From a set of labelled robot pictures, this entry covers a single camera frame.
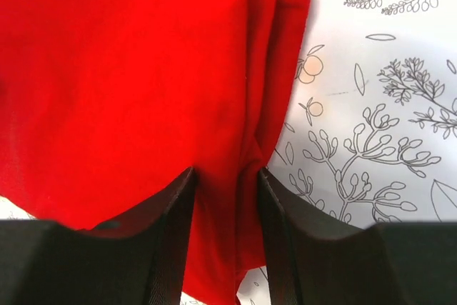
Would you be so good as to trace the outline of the red t shirt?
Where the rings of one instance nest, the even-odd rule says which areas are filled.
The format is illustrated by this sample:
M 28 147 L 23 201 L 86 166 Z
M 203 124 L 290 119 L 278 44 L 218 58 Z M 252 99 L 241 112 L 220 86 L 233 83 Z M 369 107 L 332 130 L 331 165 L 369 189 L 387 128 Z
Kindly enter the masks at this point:
M 184 291 L 237 304 L 310 2 L 1 0 L 1 195 L 90 229 L 192 166 Z

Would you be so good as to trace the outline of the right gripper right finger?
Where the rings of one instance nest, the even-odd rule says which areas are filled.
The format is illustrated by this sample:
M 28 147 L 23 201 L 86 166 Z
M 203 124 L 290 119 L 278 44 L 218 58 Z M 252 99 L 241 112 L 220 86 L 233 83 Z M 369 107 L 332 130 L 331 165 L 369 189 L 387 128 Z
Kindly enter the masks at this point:
M 456 225 L 345 224 L 258 173 L 272 304 L 454 304 Z

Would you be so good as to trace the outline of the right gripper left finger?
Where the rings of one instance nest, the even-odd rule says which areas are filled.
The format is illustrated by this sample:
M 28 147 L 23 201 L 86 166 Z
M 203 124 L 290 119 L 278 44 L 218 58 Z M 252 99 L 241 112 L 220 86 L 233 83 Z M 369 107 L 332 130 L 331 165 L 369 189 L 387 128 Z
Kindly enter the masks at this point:
M 178 304 L 196 193 L 186 169 L 91 230 L 1 222 L 3 304 Z

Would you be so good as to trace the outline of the floral patterned table cloth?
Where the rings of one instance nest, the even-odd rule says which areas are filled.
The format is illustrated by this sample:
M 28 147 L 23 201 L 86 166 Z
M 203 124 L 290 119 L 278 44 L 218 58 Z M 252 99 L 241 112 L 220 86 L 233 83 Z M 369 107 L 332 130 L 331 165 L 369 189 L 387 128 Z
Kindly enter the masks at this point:
M 359 229 L 456 225 L 456 0 L 311 0 L 282 130 L 258 173 L 264 169 Z M 75 229 L 1 195 L 1 222 L 9 219 L 76 231 L 110 220 Z M 272 304 L 263 253 L 237 304 Z M 187 294 L 183 280 L 178 304 L 189 303 L 207 304 Z

